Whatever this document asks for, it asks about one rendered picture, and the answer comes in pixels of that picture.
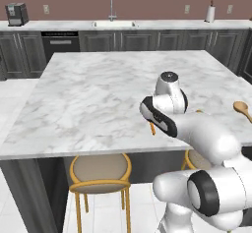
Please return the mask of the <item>yellow stool with beige seat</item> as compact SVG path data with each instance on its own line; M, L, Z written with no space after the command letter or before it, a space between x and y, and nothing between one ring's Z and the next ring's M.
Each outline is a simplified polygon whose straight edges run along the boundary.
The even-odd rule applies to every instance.
M130 175L132 163L126 153L77 155L69 173L73 184L69 191L75 195L78 233L82 233L80 195L84 196L85 211L89 212L88 195L120 192L121 206L126 210L127 233L131 233Z
M212 164L205 159L200 153L194 149L188 149L185 151L181 169L185 170L186 168L195 170L203 169L209 170L212 167Z

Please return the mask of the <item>dark grey lower cupboards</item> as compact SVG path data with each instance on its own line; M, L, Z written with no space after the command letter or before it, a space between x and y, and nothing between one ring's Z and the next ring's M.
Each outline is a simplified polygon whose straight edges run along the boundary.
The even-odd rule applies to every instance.
M252 29L83 30L83 52L206 50L252 85Z
M37 79L46 64L39 31L0 31L0 65L6 79Z

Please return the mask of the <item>white sink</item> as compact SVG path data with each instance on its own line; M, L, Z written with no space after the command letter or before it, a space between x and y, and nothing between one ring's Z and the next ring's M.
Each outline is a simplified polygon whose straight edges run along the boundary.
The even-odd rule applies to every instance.
M134 21L94 21L92 26L96 28L130 28L136 27Z

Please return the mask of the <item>black dishwasher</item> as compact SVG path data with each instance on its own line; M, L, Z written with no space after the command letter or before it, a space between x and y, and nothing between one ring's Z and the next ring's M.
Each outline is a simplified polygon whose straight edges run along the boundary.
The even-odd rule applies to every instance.
M80 42L77 31L43 31L41 33L46 62L55 52L79 52Z

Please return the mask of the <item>silver tap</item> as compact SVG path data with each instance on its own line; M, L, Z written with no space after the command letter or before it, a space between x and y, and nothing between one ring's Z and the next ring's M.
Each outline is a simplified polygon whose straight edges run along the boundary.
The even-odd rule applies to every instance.
M113 11L113 0L110 0L110 15L108 18L111 22L117 19L116 12Z

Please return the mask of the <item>wooden spoon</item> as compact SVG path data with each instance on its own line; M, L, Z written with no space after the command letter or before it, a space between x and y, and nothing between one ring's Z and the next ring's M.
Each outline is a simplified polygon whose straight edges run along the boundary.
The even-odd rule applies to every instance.
M248 112L248 105L243 101L234 101L233 102L233 109L243 114L251 123L252 123L252 117L250 116Z

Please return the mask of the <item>dark grey kitchen island base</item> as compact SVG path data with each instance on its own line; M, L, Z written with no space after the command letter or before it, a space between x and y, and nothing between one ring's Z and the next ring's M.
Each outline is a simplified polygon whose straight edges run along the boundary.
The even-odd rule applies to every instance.
M153 182L161 173L178 171L182 151L131 153L133 184ZM29 233L62 233L73 158L0 160L0 169Z

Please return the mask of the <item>white paper towel roll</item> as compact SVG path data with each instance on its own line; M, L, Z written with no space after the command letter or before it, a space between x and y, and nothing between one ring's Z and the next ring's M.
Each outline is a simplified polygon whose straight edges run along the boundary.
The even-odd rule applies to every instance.
M214 6L214 1L211 1L211 4L207 10L207 16L205 18L205 21L207 23L212 23L215 20L215 12L216 12L216 7Z

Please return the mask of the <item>grey coffee machine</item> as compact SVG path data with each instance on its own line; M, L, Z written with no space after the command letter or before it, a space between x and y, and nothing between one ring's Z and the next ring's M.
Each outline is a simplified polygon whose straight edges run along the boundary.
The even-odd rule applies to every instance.
M5 6L9 27L20 27L29 21L25 3L10 3Z

